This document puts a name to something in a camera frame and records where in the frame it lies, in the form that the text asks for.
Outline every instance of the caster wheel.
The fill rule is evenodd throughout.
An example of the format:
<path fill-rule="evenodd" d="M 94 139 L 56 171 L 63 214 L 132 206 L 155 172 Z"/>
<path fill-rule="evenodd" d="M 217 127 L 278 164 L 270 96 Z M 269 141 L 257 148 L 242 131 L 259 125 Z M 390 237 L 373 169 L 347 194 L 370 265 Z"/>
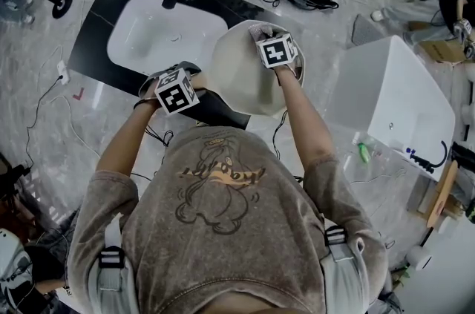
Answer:
<path fill-rule="evenodd" d="M 62 18 L 73 4 L 73 0 L 58 0 L 53 7 L 53 17 L 55 19 Z"/>

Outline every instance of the brown t-shirt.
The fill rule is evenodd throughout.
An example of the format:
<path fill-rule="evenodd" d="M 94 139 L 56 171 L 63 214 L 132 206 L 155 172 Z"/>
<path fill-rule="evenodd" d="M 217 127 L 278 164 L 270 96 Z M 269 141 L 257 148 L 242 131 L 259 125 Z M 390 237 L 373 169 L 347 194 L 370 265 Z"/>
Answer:
<path fill-rule="evenodd" d="M 325 313 L 321 214 L 364 240 L 371 301 L 387 273 L 385 248 L 336 160 L 310 166 L 302 188 L 260 138 L 234 128 L 179 135 L 140 200 L 129 177 L 93 176 L 68 260 L 85 313 L 89 269 L 119 212 L 142 314 L 195 313 L 225 292 Z"/>

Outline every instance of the black buckle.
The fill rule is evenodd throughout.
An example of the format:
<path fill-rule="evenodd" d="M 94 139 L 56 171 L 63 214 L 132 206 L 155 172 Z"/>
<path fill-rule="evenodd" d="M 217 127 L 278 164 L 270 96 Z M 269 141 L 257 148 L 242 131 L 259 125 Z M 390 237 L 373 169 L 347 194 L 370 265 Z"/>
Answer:
<path fill-rule="evenodd" d="M 347 239 L 347 230 L 342 226 L 331 226 L 325 231 L 325 246 L 345 244 Z"/>
<path fill-rule="evenodd" d="M 122 269 L 124 267 L 124 258 L 125 253 L 122 248 L 119 248 L 118 246 L 109 246 L 101 251 L 99 257 L 99 268 Z"/>

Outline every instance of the red arrow mark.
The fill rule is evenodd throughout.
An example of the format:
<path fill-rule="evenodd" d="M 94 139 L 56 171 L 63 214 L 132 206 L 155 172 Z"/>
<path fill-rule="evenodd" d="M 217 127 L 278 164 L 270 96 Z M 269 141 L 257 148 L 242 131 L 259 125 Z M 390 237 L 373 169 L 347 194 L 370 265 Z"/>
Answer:
<path fill-rule="evenodd" d="M 83 92 L 84 92 L 84 87 L 81 87 L 81 92 L 79 92 L 79 96 L 78 95 L 73 95 L 73 98 L 76 99 L 76 100 L 81 100 Z"/>

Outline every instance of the graphic print on shirt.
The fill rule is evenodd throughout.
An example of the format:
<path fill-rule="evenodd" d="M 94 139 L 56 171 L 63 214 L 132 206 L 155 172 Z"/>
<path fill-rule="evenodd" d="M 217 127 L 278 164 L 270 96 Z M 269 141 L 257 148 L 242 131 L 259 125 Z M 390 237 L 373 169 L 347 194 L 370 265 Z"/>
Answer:
<path fill-rule="evenodd" d="M 262 167 L 251 170 L 240 160 L 236 136 L 207 140 L 197 164 L 180 173 L 186 187 L 178 191 L 178 198 L 183 202 L 175 216 L 186 224 L 201 217 L 214 233 L 232 235 L 241 227 L 249 211 L 249 201 L 260 200 L 259 193 L 252 187 L 265 172 Z"/>

